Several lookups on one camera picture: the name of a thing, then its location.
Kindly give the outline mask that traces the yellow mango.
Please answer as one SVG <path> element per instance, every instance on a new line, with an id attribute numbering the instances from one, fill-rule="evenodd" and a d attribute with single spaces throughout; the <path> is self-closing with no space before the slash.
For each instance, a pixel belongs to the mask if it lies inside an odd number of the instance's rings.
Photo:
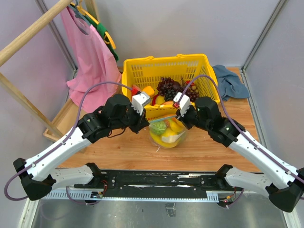
<path id="1" fill-rule="evenodd" d="M 171 128 L 174 132 L 176 132 L 176 133 L 181 133 L 181 132 L 184 131 L 184 127 L 183 127 L 183 126 L 180 126 L 180 125 L 176 122 L 176 120 L 175 120 L 174 118 L 169 119 L 168 122 L 169 122 L 170 128 Z"/>

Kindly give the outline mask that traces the clear zip top bag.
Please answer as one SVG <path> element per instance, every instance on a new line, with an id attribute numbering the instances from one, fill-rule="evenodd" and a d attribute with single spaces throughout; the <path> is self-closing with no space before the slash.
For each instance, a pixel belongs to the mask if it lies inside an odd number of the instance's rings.
<path id="1" fill-rule="evenodd" d="M 170 149 L 186 139 L 186 128 L 174 114 L 160 116 L 149 123 L 150 139 L 155 146 Z"/>

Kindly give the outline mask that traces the green custard apple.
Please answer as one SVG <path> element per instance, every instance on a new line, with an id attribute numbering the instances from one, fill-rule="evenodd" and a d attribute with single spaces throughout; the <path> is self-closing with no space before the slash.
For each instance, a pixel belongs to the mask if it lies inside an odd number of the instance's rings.
<path id="1" fill-rule="evenodd" d="M 164 121 L 156 121 L 150 123 L 150 131 L 155 135 L 162 135 L 167 129 L 167 124 Z"/>

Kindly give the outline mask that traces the large yellow lemon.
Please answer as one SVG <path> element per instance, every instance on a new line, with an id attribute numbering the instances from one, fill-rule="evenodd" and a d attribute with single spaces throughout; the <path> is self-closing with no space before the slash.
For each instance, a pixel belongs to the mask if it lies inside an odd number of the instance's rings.
<path id="1" fill-rule="evenodd" d="M 168 130 L 162 135 L 155 135 L 151 131 L 149 133 L 153 143 L 165 149 L 176 147 L 180 143 L 181 138 L 183 136 L 183 133 L 172 134 L 175 133 L 172 130 Z"/>

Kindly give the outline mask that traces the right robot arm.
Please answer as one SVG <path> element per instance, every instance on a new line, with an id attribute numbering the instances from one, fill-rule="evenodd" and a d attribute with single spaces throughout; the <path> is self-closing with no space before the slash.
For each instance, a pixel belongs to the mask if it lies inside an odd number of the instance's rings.
<path id="1" fill-rule="evenodd" d="M 230 186 L 247 189 L 267 197 L 284 212 L 292 212 L 304 193 L 304 170 L 281 160 L 261 145 L 241 124 L 228 116 L 223 117 L 218 104 L 210 97 L 200 97 L 194 104 L 178 93 L 174 98 L 177 119 L 187 129 L 196 127 L 208 132 L 217 143 L 238 152 L 262 174 L 223 165 L 217 171 L 215 184 L 220 190 Z"/>

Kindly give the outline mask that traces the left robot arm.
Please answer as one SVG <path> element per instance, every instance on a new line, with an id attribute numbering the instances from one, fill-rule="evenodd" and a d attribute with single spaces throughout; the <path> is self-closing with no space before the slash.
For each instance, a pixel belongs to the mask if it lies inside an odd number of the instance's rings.
<path id="1" fill-rule="evenodd" d="M 110 137 L 113 130 L 129 128 L 138 133 L 147 127 L 145 106 L 150 101 L 144 92 L 131 99 L 116 94 L 104 106 L 85 114 L 66 135 L 40 154 L 27 160 L 16 159 L 13 165 L 27 197 L 39 200 L 52 190 L 66 186 L 101 187 L 104 176 L 95 163 L 71 169 L 59 169 L 58 165 L 99 139 Z"/>

